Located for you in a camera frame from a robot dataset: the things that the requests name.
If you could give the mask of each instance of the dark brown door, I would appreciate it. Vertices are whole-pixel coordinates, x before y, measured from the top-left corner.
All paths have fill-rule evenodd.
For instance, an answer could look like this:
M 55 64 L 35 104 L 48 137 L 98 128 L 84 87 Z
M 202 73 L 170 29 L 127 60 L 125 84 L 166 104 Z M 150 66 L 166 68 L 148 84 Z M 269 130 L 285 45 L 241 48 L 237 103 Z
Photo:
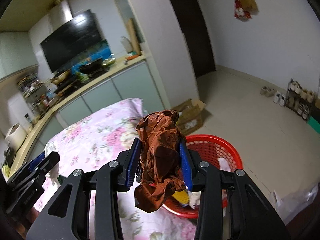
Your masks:
M 196 77 L 215 70 L 211 43 L 197 0 L 170 0 L 187 41 Z

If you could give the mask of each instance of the white appliance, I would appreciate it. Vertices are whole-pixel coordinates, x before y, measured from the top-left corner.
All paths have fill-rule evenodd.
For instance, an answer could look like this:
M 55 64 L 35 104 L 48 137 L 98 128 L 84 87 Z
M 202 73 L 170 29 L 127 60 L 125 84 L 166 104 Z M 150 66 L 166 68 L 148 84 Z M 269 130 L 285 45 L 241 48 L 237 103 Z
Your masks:
M 18 151 L 26 137 L 27 132 L 19 123 L 16 123 L 13 127 L 9 129 L 7 136 L 4 140 L 10 148 L 12 148 L 14 151 Z

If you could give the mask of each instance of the kitchen counter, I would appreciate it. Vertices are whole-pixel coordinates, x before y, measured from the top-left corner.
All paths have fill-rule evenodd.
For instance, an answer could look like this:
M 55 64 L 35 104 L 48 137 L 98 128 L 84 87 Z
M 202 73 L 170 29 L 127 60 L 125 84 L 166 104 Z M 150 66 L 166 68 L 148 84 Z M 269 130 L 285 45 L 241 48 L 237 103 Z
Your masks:
M 32 131 L 27 135 L 26 140 L 22 144 L 21 148 L 17 151 L 16 158 L 10 169 L 9 177 L 12 176 L 12 174 L 14 174 L 15 171 L 23 165 L 25 158 L 27 157 L 28 152 L 31 149 L 32 144 L 36 140 L 38 134 L 41 133 L 41 130 L 45 127 L 46 123 L 60 108 L 62 108 L 65 104 L 72 101 L 73 99 L 77 98 L 81 93 L 85 92 L 86 90 L 90 89 L 91 87 L 100 83 L 101 81 L 105 80 L 106 78 L 113 76 L 121 72 L 122 70 L 129 68 L 130 66 L 142 60 L 145 60 L 146 58 L 143 55 L 139 56 L 128 61 L 127 65 L 124 64 L 124 59 L 125 57 L 117 59 L 117 62 L 110 67 L 110 70 L 108 72 L 85 84 L 83 87 L 79 88 L 77 91 L 73 92 L 71 95 L 64 98 L 62 101 L 60 101 L 58 104 L 56 104 L 48 110 L 44 117 L 40 119 L 40 121 L 34 126 Z

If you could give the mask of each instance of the red laundry basket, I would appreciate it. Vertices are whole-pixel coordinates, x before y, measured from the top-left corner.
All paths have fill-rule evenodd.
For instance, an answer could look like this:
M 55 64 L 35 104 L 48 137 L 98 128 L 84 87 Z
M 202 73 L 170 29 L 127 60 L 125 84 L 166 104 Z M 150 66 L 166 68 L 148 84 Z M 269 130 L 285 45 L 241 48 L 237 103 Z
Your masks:
M 208 134 L 189 135 L 186 138 L 187 148 L 197 151 L 204 161 L 219 168 L 218 158 L 222 157 L 227 160 L 232 172 L 236 169 L 243 169 L 242 160 L 238 152 L 226 140 Z M 225 208 L 227 204 L 227 198 L 224 198 L 222 200 L 222 206 Z M 182 207 L 173 197 L 169 197 L 162 206 L 179 217 L 187 219 L 198 218 L 199 208 L 192 209 L 190 206 Z

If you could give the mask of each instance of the pink floral fabric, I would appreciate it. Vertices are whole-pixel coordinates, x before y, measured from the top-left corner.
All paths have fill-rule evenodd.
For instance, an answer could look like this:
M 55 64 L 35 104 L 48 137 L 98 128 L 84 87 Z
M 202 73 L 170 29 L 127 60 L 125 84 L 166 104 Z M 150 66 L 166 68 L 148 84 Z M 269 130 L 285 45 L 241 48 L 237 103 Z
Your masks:
M 100 169 L 115 160 L 121 151 L 130 149 L 135 130 L 143 116 L 142 100 L 130 98 L 103 108 L 83 120 L 69 126 L 46 145 L 45 153 L 57 151 L 60 162 L 59 174 L 68 177 L 73 170 L 84 172 Z M 153 213 L 145 213 L 134 206 L 134 189 L 118 193 L 119 214 L 125 240 L 191 240 L 196 227 L 188 220 L 181 219 L 161 208 Z M 35 204 L 41 211 L 53 196 L 57 187 L 47 178 L 43 184 L 44 194 Z M 92 191 L 89 214 L 89 236 L 94 240 L 94 202 Z

